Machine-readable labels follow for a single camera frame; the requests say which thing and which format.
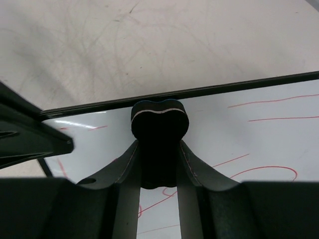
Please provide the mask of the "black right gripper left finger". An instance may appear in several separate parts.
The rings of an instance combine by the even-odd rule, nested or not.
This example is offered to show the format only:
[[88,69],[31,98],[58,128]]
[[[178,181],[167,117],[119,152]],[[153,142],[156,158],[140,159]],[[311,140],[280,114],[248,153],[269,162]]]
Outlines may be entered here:
[[3,239],[124,239],[137,232],[139,143],[74,184],[66,178],[2,178]]

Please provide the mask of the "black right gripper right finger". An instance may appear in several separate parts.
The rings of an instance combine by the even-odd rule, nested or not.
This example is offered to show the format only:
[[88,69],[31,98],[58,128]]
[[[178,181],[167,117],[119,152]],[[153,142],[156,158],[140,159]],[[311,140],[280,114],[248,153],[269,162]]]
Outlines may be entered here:
[[236,182],[181,142],[176,168],[184,239],[316,239],[317,182]]

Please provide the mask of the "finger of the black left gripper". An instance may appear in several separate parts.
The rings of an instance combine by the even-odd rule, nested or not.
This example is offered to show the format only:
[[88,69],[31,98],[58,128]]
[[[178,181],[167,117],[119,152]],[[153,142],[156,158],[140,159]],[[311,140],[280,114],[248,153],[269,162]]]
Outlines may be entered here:
[[0,84],[0,167],[71,153],[71,137],[44,124],[41,110]]

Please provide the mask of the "black blue whiteboard eraser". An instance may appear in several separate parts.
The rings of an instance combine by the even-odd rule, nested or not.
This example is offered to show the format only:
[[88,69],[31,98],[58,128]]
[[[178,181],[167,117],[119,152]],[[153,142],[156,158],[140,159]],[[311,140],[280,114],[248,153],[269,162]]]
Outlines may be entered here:
[[177,100],[140,101],[133,106],[131,131],[141,149],[142,188],[176,186],[176,151],[188,128],[186,110]]

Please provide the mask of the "small black-framed whiteboard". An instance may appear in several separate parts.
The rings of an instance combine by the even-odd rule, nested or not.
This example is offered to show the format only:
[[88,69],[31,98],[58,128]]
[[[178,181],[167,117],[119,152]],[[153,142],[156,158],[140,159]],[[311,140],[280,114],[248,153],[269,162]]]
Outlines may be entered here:
[[[48,171],[74,184],[90,177],[138,142],[131,131],[136,103],[169,99],[181,102],[189,119],[180,143],[226,177],[319,183],[318,72],[44,111],[44,124],[74,143],[71,153],[45,158]],[[140,154],[137,232],[130,239],[182,239],[177,185],[142,188]]]

